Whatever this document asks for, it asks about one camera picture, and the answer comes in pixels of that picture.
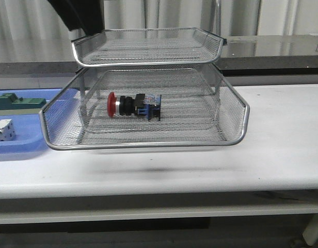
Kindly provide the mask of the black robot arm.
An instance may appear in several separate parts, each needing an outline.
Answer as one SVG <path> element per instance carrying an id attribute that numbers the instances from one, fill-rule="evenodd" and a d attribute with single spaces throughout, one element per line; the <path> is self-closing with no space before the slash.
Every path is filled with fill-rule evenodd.
<path id="1" fill-rule="evenodd" d="M 82 29 L 87 36 L 104 29 L 101 1 L 48 0 L 69 31 Z"/>

